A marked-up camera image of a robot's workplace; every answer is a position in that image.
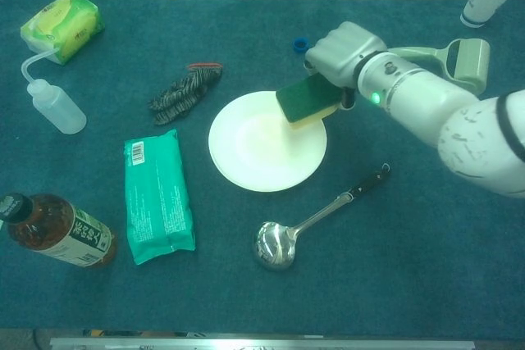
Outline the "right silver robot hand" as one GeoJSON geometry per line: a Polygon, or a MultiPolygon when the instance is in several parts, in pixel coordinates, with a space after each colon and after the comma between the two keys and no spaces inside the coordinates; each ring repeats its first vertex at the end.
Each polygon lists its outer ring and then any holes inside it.
{"type": "Polygon", "coordinates": [[[349,110],[354,106],[360,70],[372,57],[386,51],[381,38],[346,21],[306,52],[304,66],[342,89],[340,108],[349,110]]]}

